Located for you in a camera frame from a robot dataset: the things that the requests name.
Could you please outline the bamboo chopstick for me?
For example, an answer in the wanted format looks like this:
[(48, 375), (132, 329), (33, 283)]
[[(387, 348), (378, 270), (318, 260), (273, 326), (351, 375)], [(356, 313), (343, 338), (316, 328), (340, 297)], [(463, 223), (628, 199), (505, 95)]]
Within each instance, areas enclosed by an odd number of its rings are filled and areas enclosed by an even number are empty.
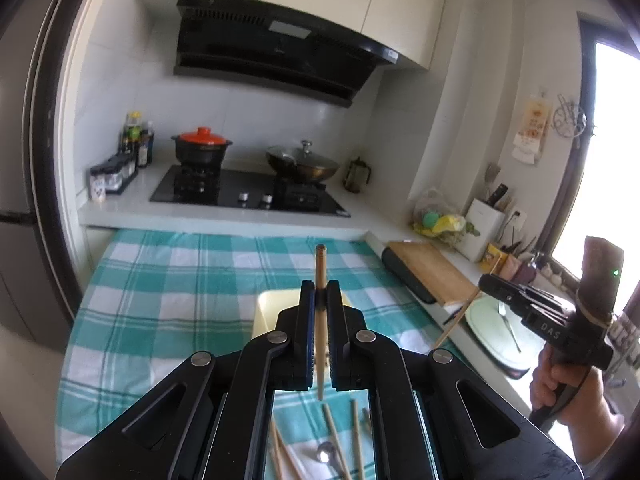
[(324, 399), (324, 376), (326, 376), (326, 347), (328, 329), (326, 328), (326, 285), (328, 268), (326, 267), (326, 246), (316, 247), (316, 281), (314, 282), (314, 357), (316, 358), (317, 396)]
[(295, 459), (293, 453), (285, 445), (279, 429), (276, 430), (276, 435), (280, 451), (284, 454), (288, 466), (290, 466), (291, 470), (293, 471), (293, 477), (296, 480), (304, 480), (305, 477), (303, 471), (299, 468), (297, 460)]
[(480, 296), (480, 289), (477, 287), (475, 289), (475, 292), (473, 292), (472, 295), (469, 296), (468, 300), (466, 300), (465, 303), (462, 304), (460, 309), (457, 310), (456, 315), (448, 323), (444, 324), (444, 331), (434, 343), (434, 346), (432, 347), (433, 350), (439, 349), (445, 343), (454, 329), (458, 326), (462, 318), (464, 318), (465, 313), (467, 310), (469, 310), (471, 304), (475, 300), (477, 300), (478, 296)]
[(344, 456), (344, 452), (343, 452), (343, 448), (341, 446), (341, 442), (340, 442), (340, 438), (338, 437), (338, 433), (335, 427), (335, 422), (332, 416), (332, 412), (330, 409), (329, 404), (327, 403), (322, 403), (322, 411), (323, 411), (323, 415), (324, 418), (326, 419), (326, 423), (328, 424), (332, 439), (333, 439), (333, 443), (336, 449), (336, 454), (337, 454), (337, 460), (338, 463), (342, 466), (342, 469), (344, 471), (344, 477), (346, 480), (352, 480), (352, 475), (350, 474), (348, 465), (346, 463), (345, 460), (345, 456)]
[(272, 461), (273, 461), (274, 471), (276, 472), (277, 479), (282, 480), (283, 469), (282, 469), (282, 457), (281, 457), (279, 431), (278, 431), (276, 420), (274, 418), (270, 420), (269, 429), (270, 429), (270, 436), (271, 436)]
[(358, 478), (360, 480), (364, 480), (366, 478), (366, 472), (364, 471), (364, 463), (362, 457), (362, 448), (361, 448), (361, 434), (360, 434), (360, 423), (359, 423), (359, 405), (356, 399), (350, 400), (350, 410), (352, 411), (352, 431), (354, 432), (354, 436), (352, 437), (352, 442), (354, 442), (354, 453), (355, 460), (358, 471)]

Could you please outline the small steel spoon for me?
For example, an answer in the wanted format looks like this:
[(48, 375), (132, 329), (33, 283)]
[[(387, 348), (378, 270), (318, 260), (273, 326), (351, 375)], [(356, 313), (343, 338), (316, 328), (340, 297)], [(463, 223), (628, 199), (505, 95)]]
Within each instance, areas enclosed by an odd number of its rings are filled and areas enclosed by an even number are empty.
[(321, 442), (317, 448), (317, 460), (329, 467), (341, 476), (343, 479), (350, 479), (341, 445), (335, 440), (326, 440)]

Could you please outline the yellow snack packet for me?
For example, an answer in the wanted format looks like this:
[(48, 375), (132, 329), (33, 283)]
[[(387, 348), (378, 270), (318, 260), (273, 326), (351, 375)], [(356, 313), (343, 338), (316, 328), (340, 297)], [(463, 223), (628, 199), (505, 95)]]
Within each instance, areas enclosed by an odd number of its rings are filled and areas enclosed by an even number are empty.
[(489, 243), (485, 249), (484, 255), (480, 258), (478, 266), (483, 273), (499, 274), (504, 263), (508, 258), (508, 254), (501, 250), (495, 244)]

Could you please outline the wooden cutting board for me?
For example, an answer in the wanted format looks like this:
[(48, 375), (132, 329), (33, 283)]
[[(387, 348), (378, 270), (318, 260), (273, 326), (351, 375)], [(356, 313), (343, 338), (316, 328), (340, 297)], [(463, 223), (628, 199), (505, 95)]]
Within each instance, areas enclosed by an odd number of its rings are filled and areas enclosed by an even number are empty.
[(430, 243), (389, 242), (381, 259), (424, 304), (451, 307), (476, 293), (476, 286)]

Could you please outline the white knife block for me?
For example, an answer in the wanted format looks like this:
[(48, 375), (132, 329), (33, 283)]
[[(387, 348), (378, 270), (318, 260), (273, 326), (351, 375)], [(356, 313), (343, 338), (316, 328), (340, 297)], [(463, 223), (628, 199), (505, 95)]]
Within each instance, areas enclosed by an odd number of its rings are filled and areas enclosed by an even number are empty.
[(457, 252), (472, 262), (480, 261), (488, 244), (495, 239), (504, 221), (504, 213), (474, 198), (465, 216), (472, 231), (465, 232), (455, 245)]

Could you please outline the teal white checked tablecloth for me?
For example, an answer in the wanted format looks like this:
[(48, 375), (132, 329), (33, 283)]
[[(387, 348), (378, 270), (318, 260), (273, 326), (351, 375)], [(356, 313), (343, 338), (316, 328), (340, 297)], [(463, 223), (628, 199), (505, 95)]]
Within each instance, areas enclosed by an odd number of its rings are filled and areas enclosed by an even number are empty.
[[(252, 339), (257, 299), (314, 279), (326, 245), (367, 326), (400, 348), (427, 353), (442, 330), (363, 240), (240, 237), (120, 230), (106, 248), (76, 314), (56, 400), (61, 466), (192, 353), (223, 356)], [(337, 479), (317, 460), (331, 439), (316, 387), (279, 392), (274, 414), (305, 479)]]

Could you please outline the black gas stove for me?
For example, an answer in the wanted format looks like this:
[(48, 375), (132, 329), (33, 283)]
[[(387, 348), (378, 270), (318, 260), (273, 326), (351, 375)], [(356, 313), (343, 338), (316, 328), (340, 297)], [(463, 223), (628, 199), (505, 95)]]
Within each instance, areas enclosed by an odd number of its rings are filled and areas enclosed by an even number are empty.
[(271, 174), (229, 169), (216, 174), (171, 166), (150, 201), (350, 217), (322, 183), (291, 183)]

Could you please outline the glass french press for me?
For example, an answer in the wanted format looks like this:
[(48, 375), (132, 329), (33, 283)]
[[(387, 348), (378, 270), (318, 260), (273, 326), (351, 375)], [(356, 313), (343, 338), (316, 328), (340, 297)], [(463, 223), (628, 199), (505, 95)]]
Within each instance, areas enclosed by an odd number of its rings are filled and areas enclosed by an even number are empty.
[(369, 184), (371, 174), (371, 167), (360, 157), (357, 157), (349, 163), (343, 179), (343, 188), (347, 192), (359, 194)]

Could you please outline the bag of vegetables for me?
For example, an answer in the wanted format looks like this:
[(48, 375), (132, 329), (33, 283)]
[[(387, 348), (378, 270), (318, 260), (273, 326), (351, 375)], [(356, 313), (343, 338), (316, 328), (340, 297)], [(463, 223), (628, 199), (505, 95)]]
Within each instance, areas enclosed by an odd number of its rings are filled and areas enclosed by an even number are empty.
[(416, 200), (412, 214), (414, 232), (454, 247), (466, 238), (477, 240), (480, 231), (451, 206), (437, 188), (429, 188)]

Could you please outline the dark wok with glass lid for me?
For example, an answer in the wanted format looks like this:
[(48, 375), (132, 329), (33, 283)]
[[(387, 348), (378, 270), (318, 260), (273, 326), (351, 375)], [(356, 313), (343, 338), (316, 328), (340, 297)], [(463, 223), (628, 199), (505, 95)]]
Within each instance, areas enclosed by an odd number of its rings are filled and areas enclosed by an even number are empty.
[(266, 149), (266, 159), (276, 175), (298, 183), (319, 183), (337, 173), (340, 164), (311, 151), (307, 140), (300, 146), (273, 145)]

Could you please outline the black pot with red lid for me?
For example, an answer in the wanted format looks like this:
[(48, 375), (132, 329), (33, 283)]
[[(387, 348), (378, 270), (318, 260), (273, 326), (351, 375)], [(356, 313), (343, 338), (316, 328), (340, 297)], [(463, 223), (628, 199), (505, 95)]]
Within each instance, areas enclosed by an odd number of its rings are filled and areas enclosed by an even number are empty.
[(220, 166), (226, 151), (233, 144), (207, 127), (176, 134), (171, 140), (175, 143), (176, 159), (182, 166)]

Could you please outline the spice jar rack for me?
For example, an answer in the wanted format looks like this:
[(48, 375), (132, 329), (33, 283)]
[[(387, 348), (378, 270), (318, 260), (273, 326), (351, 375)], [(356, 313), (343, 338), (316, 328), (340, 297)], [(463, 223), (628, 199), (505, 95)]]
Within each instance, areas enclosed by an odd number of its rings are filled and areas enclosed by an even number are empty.
[(90, 200), (101, 203), (108, 194), (119, 195), (137, 175), (132, 153), (120, 153), (89, 169)]

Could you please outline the sauce bottles cluster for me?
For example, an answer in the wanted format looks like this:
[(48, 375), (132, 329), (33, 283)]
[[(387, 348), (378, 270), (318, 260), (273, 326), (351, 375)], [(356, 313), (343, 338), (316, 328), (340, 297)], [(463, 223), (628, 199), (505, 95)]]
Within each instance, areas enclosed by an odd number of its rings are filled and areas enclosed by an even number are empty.
[(142, 113), (134, 110), (126, 116), (119, 136), (119, 151), (133, 154), (138, 168), (146, 168), (153, 161), (155, 131), (152, 122), (145, 122)]

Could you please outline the black range hood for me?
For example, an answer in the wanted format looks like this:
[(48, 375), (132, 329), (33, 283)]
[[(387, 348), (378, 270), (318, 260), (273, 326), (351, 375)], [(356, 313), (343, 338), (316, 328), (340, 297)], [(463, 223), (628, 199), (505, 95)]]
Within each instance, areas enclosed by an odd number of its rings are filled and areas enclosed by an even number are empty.
[(258, 0), (178, 0), (174, 73), (245, 82), (349, 107), (399, 53), (342, 25)]

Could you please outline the wall calendar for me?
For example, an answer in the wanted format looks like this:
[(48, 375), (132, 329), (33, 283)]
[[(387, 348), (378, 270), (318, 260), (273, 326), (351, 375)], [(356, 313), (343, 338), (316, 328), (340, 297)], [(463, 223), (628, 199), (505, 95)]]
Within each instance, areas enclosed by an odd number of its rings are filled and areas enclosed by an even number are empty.
[(512, 142), (512, 156), (518, 162), (535, 166), (541, 158), (551, 109), (551, 101), (544, 89), (528, 99)]

